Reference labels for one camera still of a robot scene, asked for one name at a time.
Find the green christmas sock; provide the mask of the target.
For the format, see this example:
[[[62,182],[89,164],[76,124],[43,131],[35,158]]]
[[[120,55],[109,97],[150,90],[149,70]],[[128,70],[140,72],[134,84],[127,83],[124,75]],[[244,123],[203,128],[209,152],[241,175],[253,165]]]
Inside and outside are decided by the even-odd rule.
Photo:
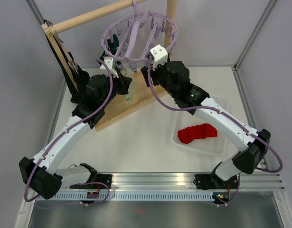
[[[111,39],[107,39],[107,44],[108,44],[108,50],[112,55],[115,55],[117,52],[117,48],[119,47],[119,40],[116,34],[113,34],[113,41]]]

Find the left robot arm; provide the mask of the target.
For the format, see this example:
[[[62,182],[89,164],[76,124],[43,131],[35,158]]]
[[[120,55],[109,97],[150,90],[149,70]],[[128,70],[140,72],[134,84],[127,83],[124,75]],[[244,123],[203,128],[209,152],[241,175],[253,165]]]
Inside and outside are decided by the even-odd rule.
[[[133,85],[130,77],[92,76],[85,93],[72,116],[58,135],[39,153],[19,162],[19,169],[27,188],[48,200],[61,188],[97,186],[97,170],[86,163],[73,168],[59,169],[59,165],[74,145],[104,116],[104,109],[117,95],[128,95]]]

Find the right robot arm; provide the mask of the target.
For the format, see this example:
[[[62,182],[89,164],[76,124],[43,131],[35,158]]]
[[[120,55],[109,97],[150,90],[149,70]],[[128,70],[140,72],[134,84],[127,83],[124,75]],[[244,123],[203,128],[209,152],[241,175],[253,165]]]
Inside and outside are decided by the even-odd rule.
[[[267,153],[271,138],[269,131],[258,131],[234,118],[209,93],[191,83],[189,70],[181,61],[167,62],[156,69],[144,66],[141,73],[147,87],[161,86],[181,111],[212,125],[237,148],[236,154],[220,162],[210,173],[213,186],[221,188],[232,177],[255,171]]]

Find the cream sock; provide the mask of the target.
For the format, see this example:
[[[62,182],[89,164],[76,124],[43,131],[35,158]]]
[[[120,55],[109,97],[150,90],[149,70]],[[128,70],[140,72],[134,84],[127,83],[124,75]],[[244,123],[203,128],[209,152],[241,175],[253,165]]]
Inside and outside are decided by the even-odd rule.
[[[123,68],[123,69],[121,70],[121,74],[122,74],[123,76],[127,76],[127,74],[128,74],[127,69],[126,69],[126,68]]]
[[[136,79],[134,76],[131,77],[132,81],[128,88],[128,94],[125,95],[126,101],[129,103],[133,102],[133,97],[135,95]]]

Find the purple round clip hanger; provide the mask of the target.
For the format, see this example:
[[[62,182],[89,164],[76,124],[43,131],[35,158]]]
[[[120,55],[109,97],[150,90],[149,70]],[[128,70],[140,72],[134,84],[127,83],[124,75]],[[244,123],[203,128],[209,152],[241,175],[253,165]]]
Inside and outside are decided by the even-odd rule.
[[[169,33],[171,42],[167,48],[164,47],[169,56],[177,42],[178,29],[175,22],[165,15],[150,10],[139,13],[137,3],[133,4],[133,10],[133,14],[118,19],[108,26],[101,37],[101,46],[106,57],[114,58],[116,68],[122,69],[122,64],[127,63],[129,68],[137,73],[137,65],[147,65],[149,56],[152,57],[151,48],[156,45],[164,47],[166,22],[169,21],[172,28]],[[107,39],[113,41],[113,34],[117,35],[120,44],[115,55],[110,53],[107,44]]]

